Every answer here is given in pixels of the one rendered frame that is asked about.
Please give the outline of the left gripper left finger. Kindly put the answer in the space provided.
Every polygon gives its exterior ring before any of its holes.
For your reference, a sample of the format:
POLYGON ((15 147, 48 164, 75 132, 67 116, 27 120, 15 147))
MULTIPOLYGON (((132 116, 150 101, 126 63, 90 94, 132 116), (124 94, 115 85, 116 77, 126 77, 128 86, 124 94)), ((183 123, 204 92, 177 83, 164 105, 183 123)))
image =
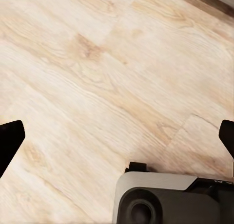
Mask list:
POLYGON ((21 120, 0 125, 0 178, 25 139, 21 120))

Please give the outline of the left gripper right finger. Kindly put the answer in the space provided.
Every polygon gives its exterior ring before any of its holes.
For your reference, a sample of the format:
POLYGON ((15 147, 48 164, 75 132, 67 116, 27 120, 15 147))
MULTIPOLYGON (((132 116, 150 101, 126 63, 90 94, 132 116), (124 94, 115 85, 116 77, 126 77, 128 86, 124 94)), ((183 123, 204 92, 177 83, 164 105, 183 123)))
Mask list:
POLYGON ((228 152, 234 158, 234 121, 223 120, 218 136, 228 152))

